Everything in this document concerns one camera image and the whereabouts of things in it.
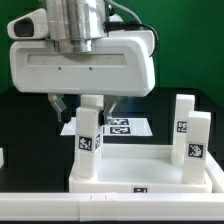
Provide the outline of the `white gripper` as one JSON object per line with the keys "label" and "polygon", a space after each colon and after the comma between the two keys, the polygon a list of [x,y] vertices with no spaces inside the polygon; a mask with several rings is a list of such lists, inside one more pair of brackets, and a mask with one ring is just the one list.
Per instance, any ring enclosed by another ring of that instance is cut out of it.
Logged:
{"label": "white gripper", "polygon": [[104,97],[99,125],[110,125],[122,96],[144,97],[155,86],[151,31],[104,33],[92,23],[91,35],[70,36],[70,25],[41,8],[11,21],[14,40],[9,52],[14,86],[21,92],[49,93],[58,121],[69,123],[71,111],[63,94]]}

